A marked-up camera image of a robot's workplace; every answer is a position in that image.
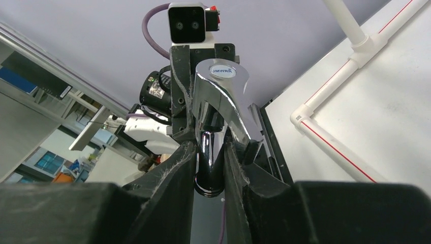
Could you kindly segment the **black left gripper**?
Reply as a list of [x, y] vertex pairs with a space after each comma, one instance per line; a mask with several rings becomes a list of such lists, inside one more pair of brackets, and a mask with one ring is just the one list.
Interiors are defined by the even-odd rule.
[[[195, 138], [191, 66], [196, 66], [199, 62], [211, 58], [240, 63], [233, 43], [215, 43], [211, 44], [210, 47], [191, 49], [189, 45], [178, 45], [170, 48], [172, 137], [178, 142]], [[248, 106], [248, 111], [250, 113], [250, 122], [247, 125], [249, 145], [250, 147], [257, 147], [257, 145], [260, 147], [264, 142], [264, 135], [259, 107], [252, 103]]]

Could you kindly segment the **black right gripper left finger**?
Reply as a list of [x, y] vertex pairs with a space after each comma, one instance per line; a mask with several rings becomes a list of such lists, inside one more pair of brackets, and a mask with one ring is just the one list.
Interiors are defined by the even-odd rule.
[[114, 183], [1, 184], [1, 243], [189, 243], [197, 146]]

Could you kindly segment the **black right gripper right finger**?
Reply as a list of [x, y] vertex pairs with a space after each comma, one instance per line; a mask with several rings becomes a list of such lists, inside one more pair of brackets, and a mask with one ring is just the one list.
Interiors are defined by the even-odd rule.
[[228, 243], [430, 243], [418, 187], [331, 181], [288, 185], [225, 144]]

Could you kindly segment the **chrome metal faucet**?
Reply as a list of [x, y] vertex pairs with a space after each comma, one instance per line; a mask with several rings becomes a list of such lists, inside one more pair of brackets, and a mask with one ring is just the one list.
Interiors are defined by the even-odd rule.
[[251, 162], [260, 147], [261, 136], [249, 110], [245, 88], [250, 76], [241, 65], [210, 58], [196, 65], [192, 114], [199, 145], [195, 190], [202, 196], [218, 196], [224, 183], [224, 136], [233, 136], [240, 161]]

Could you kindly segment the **white pvc pipe frame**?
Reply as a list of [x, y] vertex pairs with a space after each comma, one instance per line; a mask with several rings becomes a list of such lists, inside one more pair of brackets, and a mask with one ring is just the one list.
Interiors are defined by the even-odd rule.
[[430, 3], [302, 127], [314, 143], [297, 179], [430, 187]]

